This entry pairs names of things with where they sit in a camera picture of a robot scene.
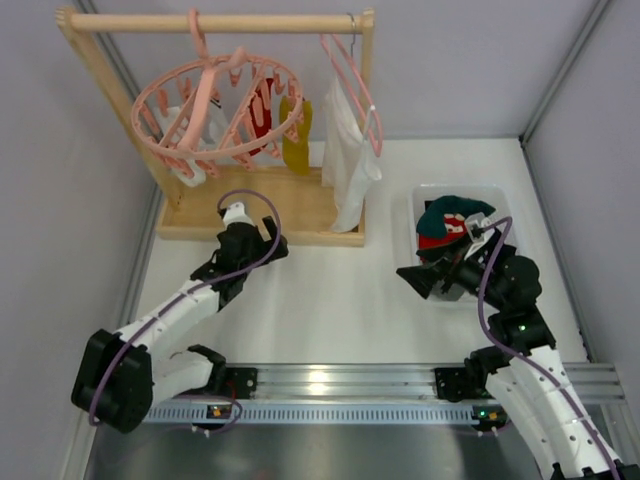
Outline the dark green christmas sock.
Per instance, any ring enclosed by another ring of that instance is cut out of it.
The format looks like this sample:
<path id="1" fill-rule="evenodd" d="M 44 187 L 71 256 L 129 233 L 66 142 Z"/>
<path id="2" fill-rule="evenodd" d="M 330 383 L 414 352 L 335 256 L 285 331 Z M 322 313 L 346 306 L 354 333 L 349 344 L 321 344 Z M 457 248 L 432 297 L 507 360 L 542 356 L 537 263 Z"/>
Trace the dark green christmas sock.
<path id="1" fill-rule="evenodd" d="M 465 220 L 471 215 L 481 213 L 490 216 L 496 208 L 482 200 L 457 195 L 444 195 L 428 201 L 424 213 L 416 225 L 416 232 L 427 238 L 444 239 L 448 234 L 445 218 L 448 215 L 460 215 Z"/>

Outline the yellow sock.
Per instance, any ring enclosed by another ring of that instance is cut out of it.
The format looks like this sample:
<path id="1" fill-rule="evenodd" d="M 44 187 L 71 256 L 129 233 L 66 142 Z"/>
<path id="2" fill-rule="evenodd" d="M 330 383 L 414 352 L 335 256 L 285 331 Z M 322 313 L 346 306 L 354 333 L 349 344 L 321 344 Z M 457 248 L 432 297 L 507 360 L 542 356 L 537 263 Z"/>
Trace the yellow sock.
<path id="1" fill-rule="evenodd" d="M 286 136 L 282 137 L 282 159 L 291 172 L 306 176 L 310 174 L 309 134 L 313 120 L 313 107 L 309 100 L 303 101 L 302 114 L 303 122 L 295 124 L 298 140 L 293 142 Z"/>

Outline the pink round clip hanger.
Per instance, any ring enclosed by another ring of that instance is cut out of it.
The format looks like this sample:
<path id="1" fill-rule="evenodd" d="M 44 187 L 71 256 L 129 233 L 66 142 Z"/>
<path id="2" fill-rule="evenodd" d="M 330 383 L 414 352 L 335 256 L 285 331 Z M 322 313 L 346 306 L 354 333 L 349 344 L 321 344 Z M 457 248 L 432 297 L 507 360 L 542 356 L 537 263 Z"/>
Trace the pink round clip hanger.
<path id="1" fill-rule="evenodd" d="M 221 175 L 225 162 L 246 171 L 265 153 L 282 158 L 282 137 L 298 140 L 295 124 L 303 122 L 302 86 L 283 64 L 250 54 L 210 54 L 200 15 L 187 15 L 196 61 L 177 67 L 149 84 L 131 112 L 133 129 L 151 153 L 184 185 L 194 188 Z M 272 128 L 255 136 L 251 102 L 256 88 L 272 78 Z"/>

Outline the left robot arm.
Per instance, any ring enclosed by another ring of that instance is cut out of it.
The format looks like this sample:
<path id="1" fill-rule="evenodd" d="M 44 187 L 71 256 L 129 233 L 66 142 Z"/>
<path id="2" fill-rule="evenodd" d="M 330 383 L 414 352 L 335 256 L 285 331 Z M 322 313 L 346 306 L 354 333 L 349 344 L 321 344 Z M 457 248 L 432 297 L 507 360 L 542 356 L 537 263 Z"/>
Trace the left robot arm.
<path id="1" fill-rule="evenodd" d="M 252 270 L 287 256 L 279 218 L 262 222 L 267 238 L 246 218 L 227 223 L 212 257 L 168 300 L 115 332 L 100 329 L 89 338 L 71 401 L 90 425 L 129 433 L 154 406 L 183 393 L 236 395 L 222 354 L 200 344 L 180 349 L 178 343 L 229 305 Z"/>

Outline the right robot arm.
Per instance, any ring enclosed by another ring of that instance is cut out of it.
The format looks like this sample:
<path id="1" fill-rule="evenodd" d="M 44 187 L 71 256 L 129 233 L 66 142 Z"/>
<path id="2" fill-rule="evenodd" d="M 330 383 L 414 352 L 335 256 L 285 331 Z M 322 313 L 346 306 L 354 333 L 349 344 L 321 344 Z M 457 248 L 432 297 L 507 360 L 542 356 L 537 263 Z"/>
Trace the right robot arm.
<path id="1" fill-rule="evenodd" d="M 464 392 L 495 399 L 520 434 L 544 479 L 636 479 L 603 438 L 581 402 L 537 299 L 536 263 L 492 238 L 473 255 L 462 247 L 438 260 L 400 267 L 422 298 L 452 286 L 476 297 L 490 346 L 464 361 Z"/>

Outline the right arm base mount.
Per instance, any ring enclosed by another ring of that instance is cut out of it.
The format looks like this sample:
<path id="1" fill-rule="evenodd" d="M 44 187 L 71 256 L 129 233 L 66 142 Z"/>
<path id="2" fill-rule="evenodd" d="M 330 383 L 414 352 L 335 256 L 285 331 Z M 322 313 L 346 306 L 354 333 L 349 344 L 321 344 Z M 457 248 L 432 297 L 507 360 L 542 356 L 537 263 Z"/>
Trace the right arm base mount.
<path id="1" fill-rule="evenodd" d="M 439 367 L 434 369 L 436 396 L 451 403 L 462 401 L 492 400 L 484 387 L 478 387 L 475 380 L 463 367 Z M 495 405 L 481 403 L 472 408 L 472 419 L 477 423 L 472 428 L 481 433 L 497 433 L 507 426 L 507 415 Z"/>

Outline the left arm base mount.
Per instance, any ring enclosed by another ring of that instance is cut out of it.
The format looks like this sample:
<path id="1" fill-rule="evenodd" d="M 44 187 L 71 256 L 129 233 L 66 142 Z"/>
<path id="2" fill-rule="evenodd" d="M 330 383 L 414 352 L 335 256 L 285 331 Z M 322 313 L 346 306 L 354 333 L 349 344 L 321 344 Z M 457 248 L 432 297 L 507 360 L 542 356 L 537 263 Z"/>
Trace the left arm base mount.
<path id="1" fill-rule="evenodd" d="M 258 370 L 247 367 L 228 367 L 221 377 L 215 379 L 202 389 L 209 400 L 205 409 L 205 425 L 234 424 L 240 420 L 241 400 L 250 400 L 257 388 Z"/>

